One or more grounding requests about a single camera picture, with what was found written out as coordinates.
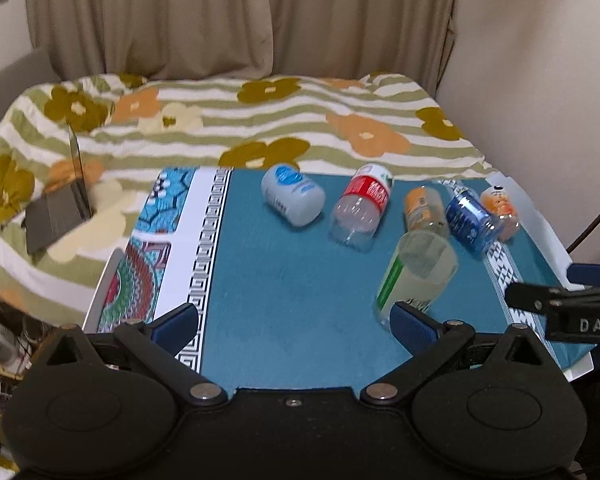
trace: blue patterned fabric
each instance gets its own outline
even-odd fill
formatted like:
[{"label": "blue patterned fabric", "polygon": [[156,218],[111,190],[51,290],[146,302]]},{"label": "blue patterned fabric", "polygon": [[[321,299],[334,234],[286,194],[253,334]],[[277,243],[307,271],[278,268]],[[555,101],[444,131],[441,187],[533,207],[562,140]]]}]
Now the blue patterned fabric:
[{"label": "blue patterned fabric", "polygon": [[195,173],[195,168],[162,170],[138,217],[136,230],[145,233],[175,232]]}]

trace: plastic bottle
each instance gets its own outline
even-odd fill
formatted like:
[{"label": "plastic bottle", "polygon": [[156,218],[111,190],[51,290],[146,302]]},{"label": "plastic bottle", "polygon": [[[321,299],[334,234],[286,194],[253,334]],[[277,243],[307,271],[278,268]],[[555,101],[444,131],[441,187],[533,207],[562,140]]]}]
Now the plastic bottle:
[{"label": "plastic bottle", "polygon": [[500,240],[509,240],[520,229],[518,212],[509,201],[509,195],[502,186],[493,186],[480,195],[480,202],[487,211],[496,215],[502,221]]},{"label": "plastic bottle", "polygon": [[368,251],[393,184],[393,175],[379,164],[365,164],[357,170],[331,213],[331,237]]},{"label": "plastic bottle", "polygon": [[260,188],[264,200],[294,227],[313,222],[324,206],[324,190],[289,164],[269,168]]},{"label": "plastic bottle", "polygon": [[426,229],[404,234],[376,294],[374,312],[380,324],[389,329],[396,301],[426,312],[457,269],[458,256],[446,238]]},{"label": "plastic bottle", "polygon": [[404,197],[404,215],[407,229],[426,229],[448,238],[449,225],[446,222],[445,207],[440,193],[428,186],[412,189]]},{"label": "plastic bottle", "polygon": [[483,254],[502,231],[500,219],[485,209],[473,189],[458,192],[446,206],[449,229],[470,252]]}]

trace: small orange bottle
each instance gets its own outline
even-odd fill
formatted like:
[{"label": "small orange bottle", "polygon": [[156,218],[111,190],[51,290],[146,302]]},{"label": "small orange bottle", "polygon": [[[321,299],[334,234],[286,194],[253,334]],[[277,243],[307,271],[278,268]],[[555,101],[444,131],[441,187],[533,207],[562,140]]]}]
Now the small orange bottle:
[{"label": "small orange bottle", "polygon": [[493,186],[480,195],[480,202],[486,210],[496,215],[504,225],[500,240],[509,240],[520,229],[518,212],[509,201],[509,195],[502,186]]},{"label": "small orange bottle", "polygon": [[428,229],[442,237],[449,236],[445,207],[440,193],[432,187],[420,186],[407,193],[404,197],[404,216],[409,231]]}]

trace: black cable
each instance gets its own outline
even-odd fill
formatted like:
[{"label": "black cable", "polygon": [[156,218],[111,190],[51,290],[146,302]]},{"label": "black cable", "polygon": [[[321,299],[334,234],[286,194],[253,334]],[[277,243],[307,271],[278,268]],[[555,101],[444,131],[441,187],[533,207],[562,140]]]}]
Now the black cable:
[{"label": "black cable", "polygon": [[584,229],[582,234],[580,236],[578,236],[569,247],[567,247],[567,252],[571,253],[577,246],[579,246],[584,241],[584,239],[587,236],[589,236],[591,234],[593,229],[598,227],[599,224],[600,224],[600,214],[598,216],[596,216],[594,221],[591,222],[591,224],[589,224],[589,226],[586,229]]}]

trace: striped blanket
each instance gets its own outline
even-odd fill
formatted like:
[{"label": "striped blanket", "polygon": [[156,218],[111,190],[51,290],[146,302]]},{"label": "striped blanket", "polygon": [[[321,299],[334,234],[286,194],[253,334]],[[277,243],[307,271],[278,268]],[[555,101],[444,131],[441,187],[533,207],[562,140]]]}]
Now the striped blanket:
[{"label": "striped blanket", "polygon": [[[74,178],[78,135],[93,218],[27,255],[24,208]],[[53,324],[81,323],[111,251],[124,248],[167,166],[353,174],[379,161],[401,180],[491,173],[437,103],[397,74],[147,82],[99,75],[24,92],[0,122],[0,298]],[[260,197],[245,197],[259,200]]]}]

